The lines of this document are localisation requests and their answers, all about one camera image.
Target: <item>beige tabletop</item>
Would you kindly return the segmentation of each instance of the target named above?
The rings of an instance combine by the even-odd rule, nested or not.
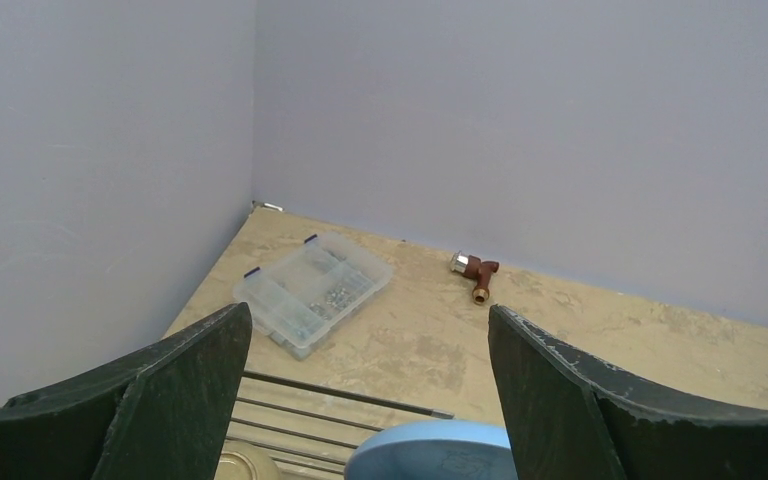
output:
[[[473,304],[473,283],[448,270],[452,252],[256,209],[166,335],[232,303],[232,287],[245,272],[326,231],[386,260],[393,279],[304,361],[255,333],[246,369],[503,424],[487,347],[488,307]],[[491,295],[488,303],[509,306],[559,338],[649,380],[768,409],[767,328],[508,265],[493,277]],[[265,387],[243,382],[241,393],[258,389]],[[273,400],[283,395],[264,394]],[[309,408],[348,407],[329,402]],[[390,417],[369,421],[388,425]]]

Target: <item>clear plastic container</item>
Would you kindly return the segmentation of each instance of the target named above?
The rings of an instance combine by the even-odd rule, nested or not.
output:
[[[328,232],[247,273],[234,286],[234,298],[249,304],[256,329],[303,360],[392,276],[386,262]]]

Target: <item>white wall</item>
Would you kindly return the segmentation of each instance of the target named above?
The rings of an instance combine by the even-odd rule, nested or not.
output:
[[[0,1],[0,404],[156,341],[250,209],[254,0]]]
[[[768,2],[257,15],[258,199],[768,325]]]

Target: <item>metal rod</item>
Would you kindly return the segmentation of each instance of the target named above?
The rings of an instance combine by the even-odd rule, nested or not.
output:
[[[316,418],[316,419],[319,419],[319,420],[325,420],[327,422],[334,422],[334,423],[339,423],[339,424],[342,424],[342,425],[348,425],[350,427],[362,428],[364,430],[369,430],[369,431],[372,431],[372,432],[380,432],[380,431],[384,430],[383,428],[375,427],[375,426],[372,426],[372,425],[367,425],[365,423],[352,422],[351,420],[344,420],[342,418],[329,417],[328,415],[321,415],[321,414],[318,414],[318,413],[306,412],[304,410],[297,410],[295,408],[284,407],[284,406],[281,406],[281,405],[275,405],[273,403],[261,402],[260,400],[252,400],[250,398],[237,397],[237,401],[238,402],[242,402],[242,403],[248,403],[249,405],[257,405],[258,407],[271,408],[273,410],[280,410],[282,412],[295,413],[296,415],[304,415],[305,417],[311,417],[311,418]]]
[[[343,474],[343,472],[340,470],[334,470],[333,468],[328,468],[328,467],[320,467],[319,465],[314,465],[312,463],[297,462],[295,460],[290,460],[289,458],[281,458],[281,457],[270,457],[270,458],[272,458],[272,460],[276,462],[286,463],[288,465],[295,465],[297,467],[312,468],[314,470],[319,470],[320,472],[333,473],[334,475]]]
[[[336,460],[336,459],[325,457],[322,455],[317,455],[315,453],[302,452],[300,450],[293,450],[292,448],[279,447],[278,445],[271,445],[268,443],[256,442],[254,440],[249,440],[242,437],[235,437],[233,435],[225,435],[225,438],[228,440],[236,440],[238,442],[250,443],[255,447],[265,448],[267,450],[275,450],[276,452],[288,453],[290,455],[298,455],[300,457],[319,460],[320,462],[333,463],[334,465],[342,465],[342,466],[346,465],[346,462],[344,460]]]
[[[338,447],[350,448],[352,450],[358,447],[357,445],[354,445],[351,443],[341,442],[339,440],[331,440],[330,438],[325,438],[325,437],[318,437],[316,435],[297,432],[295,430],[287,430],[281,427],[273,427],[272,425],[265,425],[262,423],[252,422],[250,420],[243,420],[242,418],[231,417],[231,421],[234,423],[239,423],[241,425],[248,425],[250,427],[262,428],[264,430],[269,430],[271,432],[283,433],[284,435],[292,435],[294,437],[304,438],[305,440],[313,440],[316,442],[327,443],[329,445],[336,445]]]
[[[405,412],[416,413],[419,415],[426,415],[434,418],[442,418],[445,420],[455,418],[454,414],[449,412],[444,412],[442,410],[418,407],[416,405],[409,405],[407,403],[394,402],[392,400],[386,400],[384,398],[370,397],[369,395],[361,395],[359,393],[346,392],[344,390],[337,390],[334,388],[323,387],[321,385],[313,385],[311,383],[304,383],[296,380],[290,380],[289,378],[275,377],[272,375],[267,375],[265,373],[244,371],[243,377],[251,378],[252,380],[260,380],[262,382],[267,382],[267,383],[274,383],[276,385],[283,385],[285,387],[307,390],[309,392],[321,393],[323,395],[331,395],[333,397],[345,398],[347,400],[354,400],[356,402],[369,403],[372,405],[378,405],[379,407],[387,407],[387,408],[392,408],[394,410],[402,410]]]

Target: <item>brown pipe fitting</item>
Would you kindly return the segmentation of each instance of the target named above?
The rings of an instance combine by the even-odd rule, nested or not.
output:
[[[490,277],[499,271],[499,262],[482,262],[476,256],[458,252],[452,256],[449,268],[476,281],[475,288],[472,289],[473,302],[481,305],[490,298]]]

